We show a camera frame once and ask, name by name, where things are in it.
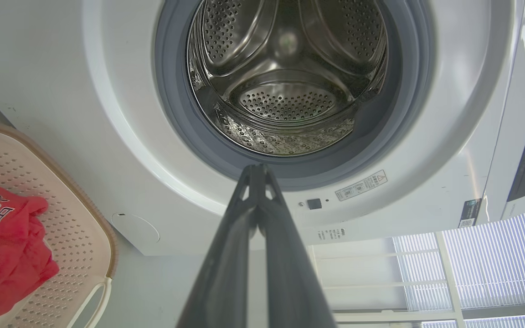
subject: washing machine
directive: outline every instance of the washing machine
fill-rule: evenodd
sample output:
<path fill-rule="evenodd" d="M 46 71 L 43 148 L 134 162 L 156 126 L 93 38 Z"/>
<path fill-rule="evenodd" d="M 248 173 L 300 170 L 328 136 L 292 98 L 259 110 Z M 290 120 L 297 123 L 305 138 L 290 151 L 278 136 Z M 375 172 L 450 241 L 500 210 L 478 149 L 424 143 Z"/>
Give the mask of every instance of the washing machine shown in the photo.
<path fill-rule="evenodd" d="M 525 1 L 0 0 L 0 110 L 144 255 L 256 163 L 308 245 L 464 228 L 525 207 Z"/>

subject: washing machine door opening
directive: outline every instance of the washing machine door opening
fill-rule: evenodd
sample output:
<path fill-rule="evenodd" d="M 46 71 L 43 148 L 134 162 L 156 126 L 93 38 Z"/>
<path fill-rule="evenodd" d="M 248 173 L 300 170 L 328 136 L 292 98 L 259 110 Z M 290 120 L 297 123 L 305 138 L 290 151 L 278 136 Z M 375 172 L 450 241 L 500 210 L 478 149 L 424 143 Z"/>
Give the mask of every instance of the washing machine door opening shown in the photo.
<path fill-rule="evenodd" d="M 356 112 L 381 90 L 387 48 L 372 0 L 205 0 L 187 65 L 217 131 L 259 154 L 297 156 L 352 132 Z M 217 99 L 201 99 L 203 87 Z"/>
<path fill-rule="evenodd" d="M 425 4 L 327 4 L 186 0 L 163 9 L 158 89 L 196 156 L 232 179 L 268 164 L 284 191 L 296 191 L 350 177 L 402 138 L 429 84 Z"/>

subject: plastic basket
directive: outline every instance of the plastic basket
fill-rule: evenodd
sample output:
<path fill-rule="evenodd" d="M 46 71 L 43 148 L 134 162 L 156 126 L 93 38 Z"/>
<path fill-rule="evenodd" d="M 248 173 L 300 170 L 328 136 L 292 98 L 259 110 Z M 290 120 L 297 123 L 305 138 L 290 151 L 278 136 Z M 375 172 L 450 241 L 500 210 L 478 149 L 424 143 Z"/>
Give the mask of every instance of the plastic basket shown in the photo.
<path fill-rule="evenodd" d="M 48 211 L 38 218 L 60 272 L 0 316 L 0 327 L 71 327 L 96 292 L 94 327 L 108 303 L 116 268 L 115 234 L 92 201 L 32 140 L 0 125 L 0 187 L 41 196 Z"/>

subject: sticker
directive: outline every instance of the sticker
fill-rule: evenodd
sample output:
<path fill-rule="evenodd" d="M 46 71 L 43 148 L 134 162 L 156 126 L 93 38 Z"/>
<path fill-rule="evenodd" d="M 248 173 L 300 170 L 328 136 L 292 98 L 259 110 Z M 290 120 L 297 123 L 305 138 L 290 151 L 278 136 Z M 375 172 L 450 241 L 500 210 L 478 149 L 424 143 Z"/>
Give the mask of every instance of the sticker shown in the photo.
<path fill-rule="evenodd" d="M 387 181 L 388 179 L 386 179 L 384 170 L 379 170 L 375 174 L 367 177 L 366 179 L 363 179 L 362 181 L 356 182 L 349 187 L 336 191 L 335 194 L 340 201 L 344 201 L 374 189 L 377 186 L 386 183 Z"/>
<path fill-rule="evenodd" d="M 329 229 L 317 231 L 320 241 L 335 241 L 345 237 L 345 229 Z"/>
<path fill-rule="evenodd" d="M 459 220 L 458 228 L 467 228 L 475 225 L 479 209 L 481 207 L 481 199 L 468 200 L 463 204 L 463 211 L 461 212 L 461 219 Z"/>

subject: red fabric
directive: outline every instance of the red fabric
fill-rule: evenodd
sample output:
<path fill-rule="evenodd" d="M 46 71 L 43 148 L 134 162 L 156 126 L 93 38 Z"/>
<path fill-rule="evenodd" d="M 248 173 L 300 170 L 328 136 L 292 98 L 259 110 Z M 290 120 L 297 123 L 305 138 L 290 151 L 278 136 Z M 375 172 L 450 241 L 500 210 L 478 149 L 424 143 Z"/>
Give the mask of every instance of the red fabric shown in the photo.
<path fill-rule="evenodd" d="M 36 218 L 47 208 L 42 197 L 20 197 L 0 188 L 0 315 L 59 271 Z"/>

